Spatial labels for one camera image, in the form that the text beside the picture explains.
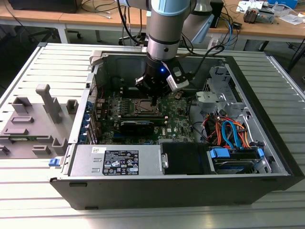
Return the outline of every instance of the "wooden desk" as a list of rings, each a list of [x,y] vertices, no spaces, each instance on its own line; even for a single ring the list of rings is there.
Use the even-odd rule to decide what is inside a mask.
[[[0,20],[12,20],[14,17],[8,12],[5,5],[10,12],[20,21],[35,21],[35,22],[59,22],[59,18],[62,16],[60,12],[43,12],[33,10],[13,10],[7,0],[0,1]]]
[[[13,15],[24,26],[37,26],[37,27],[51,27],[56,28],[59,31],[61,42],[68,43],[69,39],[66,34],[67,29],[85,29],[96,31],[121,31],[122,24],[118,10],[111,10],[111,19],[102,17],[97,13],[86,12],[83,9],[79,9],[76,14],[59,13],[59,12],[41,12],[31,10],[13,10],[10,4],[6,1],[7,7],[13,13]],[[281,42],[301,42],[305,37],[305,25],[292,25],[278,18],[274,20],[273,24],[244,23],[243,14],[236,13],[236,6],[239,0],[225,0],[228,12],[234,21],[243,24],[240,31],[239,40],[263,40],[263,41],[281,41]],[[95,0],[95,5],[106,4],[112,2],[111,0]],[[102,6],[99,10],[108,10],[114,8],[116,4]],[[84,6],[86,9],[93,11],[92,3],[88,3]],[[304,10],[305,6],[298,5],[296,10]],[[131,28],[138,29],[140,27],[140,13],[138,9],[130,8],[131,11]],[[142,12],[142,24],[143,30],[146,27],[146,12]],[[14,20],[12,15],[6,10],[4,3],[0,0],[0,24],[7,25],[19,25]],[[219,21],[219,25],[215,29],[210,29],[208,36],[220,38],[226,34],[228,29],[225,26],[223,20]]]
[[[305,37],[305,25],[303,23],[298,25],[292,25],[279,18],[275,18],[273,24],[259,22],[255,24],[245,23],[244,14],[236,12],[238,2],[239,0],[225,0],[225,5],[227,6],[226,8],[229,12],[229,15],[234,19],[234,21],[243,24],[242,29],[240,31],[241,36],[255,36],[256,38],[261,37],[258,40],[266,41],[268,41],[270,38],[303,39]],[[305,11],[305,6],[298,4],[295,10]],[[225,22],[223,20],[220,20],[218,27],[216,29],[210,29],[210,31],[227,33],[228,29],[225,26]]]
[[[112,0],[95,0],[94,5],[98,6],[100,4],[107,4],[113,2]],[[85,9],[89,11],[94,11],[94,7],[92,3],[85,4],[83,6]],[[116,7],[116,2],[114,4],[108,6],[102,6],[98,9],[100,11],[112,9]],[[82,8],[80,8],[76,14],[72,13],[63,13],[59,18],[60,23],[66,24],[82,24],[82,25],[100,25],[100,26],[118,26],[122,27],[122,20],[119,14],[118,9],[114,9],[110,11],[111,14],[100,13],[103,15],[111,16],[111,19],[103,17],[97,13],[86,12]],[[131,27],[140,27],[140,10],[136,8],[130,8],[130,21]],[[142,11],[142,24],[143,27],[146,27],[146,11]]]

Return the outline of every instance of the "table leg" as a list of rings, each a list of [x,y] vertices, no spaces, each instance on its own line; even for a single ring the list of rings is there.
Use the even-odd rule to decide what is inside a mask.
[[[260,52],[263,52],[264,49],[265,49],[265,47],[268,45],[268,43],[269,43],[269,41],[265,41],[265,42],[261,45],[261,47],[259,48],[259,51],[260,51]]]
[[[65,26],[63,24],[59,25],[57,27],[57,30],[58,30],[61,42],[66,43],[66,44],[70,43],[70,40],[69,40],[69,37],[68,37],[68,32],[66,31]]]
[[[208,45],[208,49],[212,48],[213,46],[217,45],[219,39],[221,39],[221,33],[211,34],[211,39]]]
[[[305,47],[296,55],[296,57],[289,63],[289,66],[287,68],[287,72],[290,73],[290,71],[293,69],[293,67],[298,63],[298,61],[303,57],[305,54]]]
[[[12,37],[17,36],[14,25],[3,25],[2,28],[5,30],[5,32],[9,33]]]
[[[95,36],[96,36],[96,41],[101,42],[101,36],[100,36],[100,31],[99,30],[95,31]]]

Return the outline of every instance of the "warning label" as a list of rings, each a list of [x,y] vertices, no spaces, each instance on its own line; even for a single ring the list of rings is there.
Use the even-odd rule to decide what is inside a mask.
[[[138,175],[138,150],[107,150],[105,151],[103,174],[108,175]]]

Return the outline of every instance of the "aluminum extrusion table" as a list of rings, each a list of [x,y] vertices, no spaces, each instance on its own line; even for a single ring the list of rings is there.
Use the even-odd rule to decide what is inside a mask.
[[[37,47],[0,99],[0,130],[9,120],[16,96],[41,103],[35,88],[51,86],[60,103],[80,101],[93,50],[120,46],[52,44]],[[145,52],[145,48],[130,47]],[[305,95],[277,61],[262,52],[228,51],[305,172]],[[305,181],[266,195],[250,206],[77,211],[49,184],[48,159],[0,159],[0,225],[5,228],[305,228]]]

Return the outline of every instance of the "paper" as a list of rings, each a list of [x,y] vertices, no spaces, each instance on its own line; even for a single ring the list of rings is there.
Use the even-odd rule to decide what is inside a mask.
[[[299,18],[298,16],[295,16],[295,15],[292,15],[292,14],[288,14],[286,16],[280,17],[279,19],[281,19],[283,21],[286,21],[286,22],[288,22],[290,24],[293,24],[293,25],[298,25],[298,24],[303,23],[302,18]]]
[[[236,12],[246,13],[248,7],[258,8],[260,10],[263,7],[263,3],[264,1],[240,1]]]
[[[299,13],[297,16],[298,16],[299,18],[305,17],[304,13]]]
[[[106,147],[92,147],[92,154],[104,154],[106,151]]]

